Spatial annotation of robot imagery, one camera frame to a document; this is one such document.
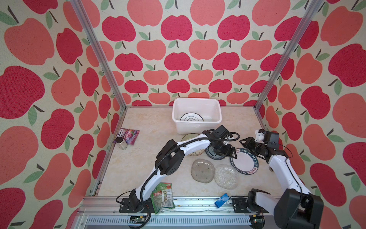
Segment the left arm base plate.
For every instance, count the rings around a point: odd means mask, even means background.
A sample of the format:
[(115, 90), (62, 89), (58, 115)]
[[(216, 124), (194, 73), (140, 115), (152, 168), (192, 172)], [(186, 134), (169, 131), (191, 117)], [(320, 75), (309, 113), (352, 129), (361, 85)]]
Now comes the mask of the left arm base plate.
[(133, 205), (129, 198), (123, 198), (122, 204), (119, 208), (120, 213), (148, 213), (149, 210), (154, 212), (152, 199), (149, 198), (145, 201), (145, 204), (148, 205), (149, 209), (147, 209), (139, 200), (136, 205)]

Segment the white plate cloud emblem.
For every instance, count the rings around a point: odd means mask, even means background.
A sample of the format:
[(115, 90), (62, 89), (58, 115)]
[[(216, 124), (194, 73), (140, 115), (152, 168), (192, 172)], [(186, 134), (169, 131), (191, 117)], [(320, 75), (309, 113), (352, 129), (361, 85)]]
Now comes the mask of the white plate cloud emblem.
[(197, 113), (185, 113), (181, 116), (180, 121), (185, 122), (203, 122), (204, 119)]

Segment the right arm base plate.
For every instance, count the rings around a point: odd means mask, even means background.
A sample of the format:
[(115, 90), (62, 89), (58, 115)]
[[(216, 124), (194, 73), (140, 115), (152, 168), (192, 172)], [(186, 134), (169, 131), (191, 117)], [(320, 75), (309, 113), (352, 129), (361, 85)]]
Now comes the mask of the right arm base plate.
[(250, 204), (247, 197), (231, 197), (228, 203), (232, 205), (235, 213), (268, 213), (265, 209)]

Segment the clear textured glass plate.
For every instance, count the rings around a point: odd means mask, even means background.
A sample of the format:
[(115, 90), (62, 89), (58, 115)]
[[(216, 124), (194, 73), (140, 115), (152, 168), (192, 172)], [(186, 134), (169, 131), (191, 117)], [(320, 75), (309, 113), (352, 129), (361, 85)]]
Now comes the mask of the clear textured glass plate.
[(215, 168), (214, 180), (219, 187), (233, 190), (238, 186), (238, 173), (231, 166), (219, 164)]

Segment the white plate green rim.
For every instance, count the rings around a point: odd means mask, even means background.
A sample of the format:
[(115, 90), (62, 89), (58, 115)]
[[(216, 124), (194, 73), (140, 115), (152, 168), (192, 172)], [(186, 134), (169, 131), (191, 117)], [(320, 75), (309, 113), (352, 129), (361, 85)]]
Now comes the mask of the white plate green rim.
[(236, 158), (230, 158), (232, 167), (243, 175), (252, 175), (259, 169), (259, 162), (255, 155), (245, 148), (236, 149)]

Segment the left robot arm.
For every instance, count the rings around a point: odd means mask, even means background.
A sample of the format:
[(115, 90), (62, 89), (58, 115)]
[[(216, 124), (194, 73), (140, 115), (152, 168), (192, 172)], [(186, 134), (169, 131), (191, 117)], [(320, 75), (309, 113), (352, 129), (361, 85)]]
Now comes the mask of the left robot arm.
[(129, 209), (139, 211), (144, 207), (145, 202), (157, 185), (165, 178), (175, 173), (187, 155), (198, 150), (205, 150), (213, 147), (217, 155), (237, 158), (235, 147), (230, 142), (239, 140), (240, 135), (236, 132), (228, 131), (224, 126), (218, 129), (203, 131), (197, 137), (187, 141), (176, 142), (169, 140), (156, 156), (156, 161), (152, 172), (146, 181), (138, 188), (130, 191), (128, 198), (123, 198), (121, 205), (129, 205)]

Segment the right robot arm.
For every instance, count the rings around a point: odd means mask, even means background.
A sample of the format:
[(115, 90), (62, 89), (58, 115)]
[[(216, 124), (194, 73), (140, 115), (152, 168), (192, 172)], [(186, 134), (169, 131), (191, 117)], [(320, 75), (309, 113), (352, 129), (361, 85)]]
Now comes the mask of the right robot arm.
[(257, 213), (264, 209), (274, 217), (281, 229), (318, 229), (324, 209), (323, 200), (305, 187), (292, 168), (287, 153), (279, 149), (278, 140), (266, 142), (248, 137), (242, 146), (266, 161), (276, 174), (284, 191), (280, 199), (259, 189), (252, 189), (246, 201), (247, 209)]

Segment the grey glass plate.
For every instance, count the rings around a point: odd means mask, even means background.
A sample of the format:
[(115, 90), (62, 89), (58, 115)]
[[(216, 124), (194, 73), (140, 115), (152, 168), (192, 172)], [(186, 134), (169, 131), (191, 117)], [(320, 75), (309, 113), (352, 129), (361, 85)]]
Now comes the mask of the grey glass plate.
[(214, 165), (205, 159), (197, 159), (191, 167), (191, 176), (194, 180), (201, 183), (210, 183), (214, 179)]

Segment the cream plate with plant drawing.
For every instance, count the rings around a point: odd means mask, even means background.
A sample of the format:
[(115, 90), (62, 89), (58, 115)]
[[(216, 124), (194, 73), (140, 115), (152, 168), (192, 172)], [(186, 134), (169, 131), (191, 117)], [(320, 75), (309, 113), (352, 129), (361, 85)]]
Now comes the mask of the cream plate with plant drawing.
[[(195, 138), (199, 136), (198, 134), (187, 134), (185, 135), (183, 138), (182, 138), (182, 142), (183, 141), (188, 141), (188, 140), (191, 140), (192, 138)], [(195, 152), (192, 152), (189, 156), (199, 156), (201, 154), (203, 154), (205, 152), (205, 149), (200, 149), (198, 151), (195, 151)]]

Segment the blue patterned small plate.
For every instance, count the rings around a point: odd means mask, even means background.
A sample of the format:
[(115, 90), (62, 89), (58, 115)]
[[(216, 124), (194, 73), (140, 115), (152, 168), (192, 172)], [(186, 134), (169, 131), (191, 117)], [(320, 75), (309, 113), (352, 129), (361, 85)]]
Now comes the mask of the blue patterned small plate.
[(207, 156), (213, 160), (222, 160), (225, 156), (216, 153), (216, 149), (213, 146), (209, 146), (205, 149)]

